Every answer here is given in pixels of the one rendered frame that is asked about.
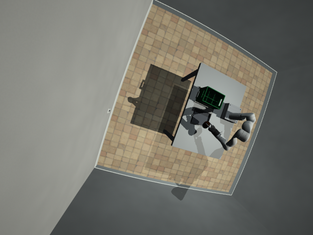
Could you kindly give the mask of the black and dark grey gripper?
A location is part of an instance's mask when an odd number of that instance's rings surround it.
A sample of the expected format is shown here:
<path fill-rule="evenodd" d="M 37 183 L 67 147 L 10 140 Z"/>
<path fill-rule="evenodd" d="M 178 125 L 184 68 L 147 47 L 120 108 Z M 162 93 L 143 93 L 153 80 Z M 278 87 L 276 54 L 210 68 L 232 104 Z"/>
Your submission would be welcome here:
<path fill-rule="evenodd" d="M 206 125 L 209 127 L 209 125 L 206 123 Z M 219 132 L 214 125 L 212 125 L 210 123 L 211 127 L 208 128 L 208 130 L 219 140 L 220 138 L 222 138 L 222 134 L 223 134 L 223 131 L 222 132 Z"/>

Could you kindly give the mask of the dark green crate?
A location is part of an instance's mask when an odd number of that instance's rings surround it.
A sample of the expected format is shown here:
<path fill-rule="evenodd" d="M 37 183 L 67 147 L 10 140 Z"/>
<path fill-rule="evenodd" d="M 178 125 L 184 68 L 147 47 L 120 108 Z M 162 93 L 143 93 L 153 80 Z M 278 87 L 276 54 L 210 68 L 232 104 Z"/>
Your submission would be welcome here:
<path fill-rule="evenodd" d="M 206 105 L 209 108 L 212 109 L 221 109 L 221 106 L 223 104 L 223 101 L 225 99 L 225 95 L 212 89 L 211 87 L 207 86 L 207 87 L 203 87 L 200 88 L 199 90 L 199 95 L 196 98 L 195 101 Z M 222 101 L 221 101 L 222 99 Z M 220 103 L 221 101 L 221 103 Z M 220 103 L 220 106 L 219 106 Z"/>

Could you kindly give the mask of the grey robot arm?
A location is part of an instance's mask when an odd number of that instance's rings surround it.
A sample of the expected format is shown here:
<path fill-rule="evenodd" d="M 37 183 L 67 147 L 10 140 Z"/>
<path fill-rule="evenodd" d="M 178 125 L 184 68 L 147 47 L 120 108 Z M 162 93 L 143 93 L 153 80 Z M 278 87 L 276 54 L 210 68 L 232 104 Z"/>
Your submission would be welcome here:
<path fill-rule="evenodd" d="M 223 148 L 228 151 L 233 146 L 237 144 L 237 139 L 239 139 L 242 142 L 248 141 L 250 138 L 250 133 L 253 127 L 253 124 L 256 121 L 255 114 L 254 113 L 230 113 L 229 115 L 230 119 L 233 120 L 246 120 L 243 125 L 242 129 L 239 129 L 229 140 L 227 143 L 225 143 L 226 139 L 224 137 L 220 138 L 219 141 L 222 144 Z"/>

